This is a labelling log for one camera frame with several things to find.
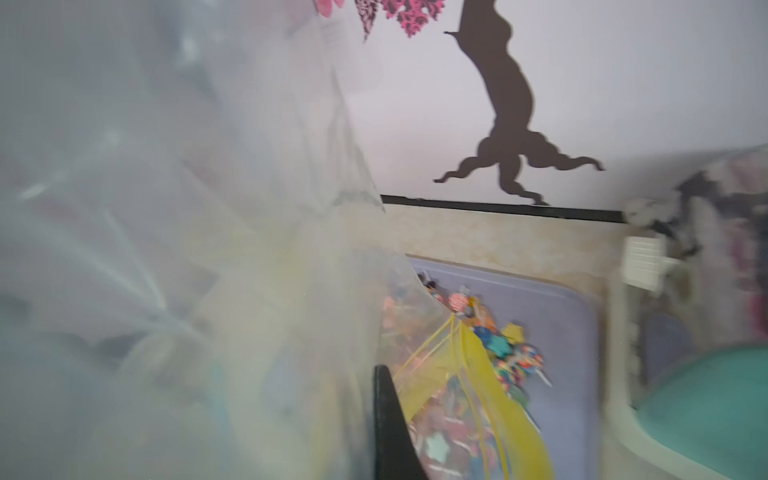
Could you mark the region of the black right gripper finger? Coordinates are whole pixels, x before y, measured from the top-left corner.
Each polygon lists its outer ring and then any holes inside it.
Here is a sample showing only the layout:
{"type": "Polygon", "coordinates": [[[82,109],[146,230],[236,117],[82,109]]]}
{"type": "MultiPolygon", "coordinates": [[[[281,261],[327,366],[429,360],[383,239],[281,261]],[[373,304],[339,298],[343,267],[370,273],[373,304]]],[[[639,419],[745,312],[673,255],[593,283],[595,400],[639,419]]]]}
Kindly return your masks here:
{"type": "Polygon", "coordinates": [[[427,480],[386,365],[374,368],[373,392],[375,479],[427,480]]]}

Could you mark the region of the yellow-zip candy bag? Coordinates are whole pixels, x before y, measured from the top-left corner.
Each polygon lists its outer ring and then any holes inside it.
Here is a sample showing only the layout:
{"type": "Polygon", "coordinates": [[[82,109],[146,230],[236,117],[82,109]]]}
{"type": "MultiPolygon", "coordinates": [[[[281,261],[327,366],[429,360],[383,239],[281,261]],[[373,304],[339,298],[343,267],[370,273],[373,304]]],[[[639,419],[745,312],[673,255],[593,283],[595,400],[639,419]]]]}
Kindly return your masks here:
{"type": "Polygon", "coordinates": [[[1,475],[550,479],[390,237],[312,1],[1,5],[1,475]]]}

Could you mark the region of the purple plastic tray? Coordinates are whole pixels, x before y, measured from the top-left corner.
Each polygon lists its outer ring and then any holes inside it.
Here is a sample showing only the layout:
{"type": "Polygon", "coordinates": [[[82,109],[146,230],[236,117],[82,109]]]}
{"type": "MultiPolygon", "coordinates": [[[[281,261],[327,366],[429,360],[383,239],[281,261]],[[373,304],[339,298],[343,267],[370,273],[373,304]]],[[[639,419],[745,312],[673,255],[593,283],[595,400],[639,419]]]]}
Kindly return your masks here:
{"type": "Polygon", "coordinates": [[[533,360],[522,389],[525,408],[557,479],[599,476],[598,318],[568,288],[508,274],[413,259],[414,270],[444,293],[465,287],[499,328],[521,327],[521,355],[533,360]]]}

